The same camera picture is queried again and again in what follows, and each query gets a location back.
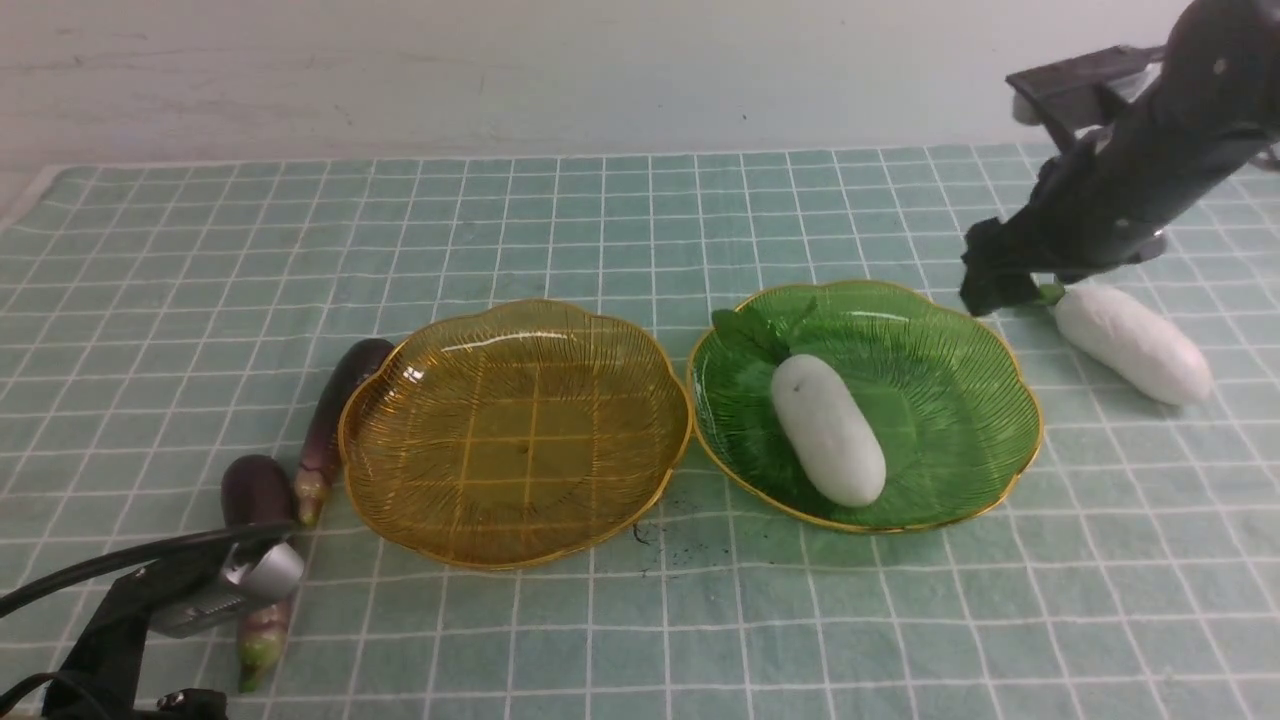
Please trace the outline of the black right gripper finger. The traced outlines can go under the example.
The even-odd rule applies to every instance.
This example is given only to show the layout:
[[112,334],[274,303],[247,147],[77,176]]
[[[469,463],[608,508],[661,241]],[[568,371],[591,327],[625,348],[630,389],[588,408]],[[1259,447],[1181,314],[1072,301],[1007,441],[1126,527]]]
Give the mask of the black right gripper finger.
[[1024,217],[1006,222],[992,217],[966,231],[959,296],[970,316],[988,316],[1041,300],[1033,278],[1041,259],[1037,236],[1036,223]]

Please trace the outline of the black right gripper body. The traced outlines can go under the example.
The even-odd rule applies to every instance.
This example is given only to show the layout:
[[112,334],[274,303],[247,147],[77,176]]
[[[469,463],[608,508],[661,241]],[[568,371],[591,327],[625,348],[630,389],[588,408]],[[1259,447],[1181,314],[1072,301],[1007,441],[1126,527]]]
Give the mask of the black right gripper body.
[[1130,110],[1047,161],[1020,213],[1020,259],[1070,281],[1125,264],[1207,188],[1215,136]]

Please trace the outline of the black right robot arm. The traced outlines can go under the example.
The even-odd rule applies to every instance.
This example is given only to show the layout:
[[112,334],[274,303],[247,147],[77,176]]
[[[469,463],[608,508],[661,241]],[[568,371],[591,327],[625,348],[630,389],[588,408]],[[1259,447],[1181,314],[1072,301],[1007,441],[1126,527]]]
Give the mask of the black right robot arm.
[[965,234],[973,316],[1165,252],[1165,228],[1279,133],[1275,1],[1194,1],[1157,47],[1112,46],[1007,77],[1057,152],[1027,204]]

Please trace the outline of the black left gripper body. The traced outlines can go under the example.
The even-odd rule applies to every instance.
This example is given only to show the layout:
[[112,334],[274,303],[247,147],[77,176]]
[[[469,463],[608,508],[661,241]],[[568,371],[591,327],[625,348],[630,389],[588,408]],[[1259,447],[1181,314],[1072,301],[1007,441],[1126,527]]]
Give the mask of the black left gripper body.
[[232,551],[229,544],[202,548],[145,544],[109,555],[111,569],[132,571],[115,579],[47,684],[45,719],[224,719],[228,700],[220,691],[188,687],[161,698],[156,708],[137,710],[148,621],[161,603],[177,600]]

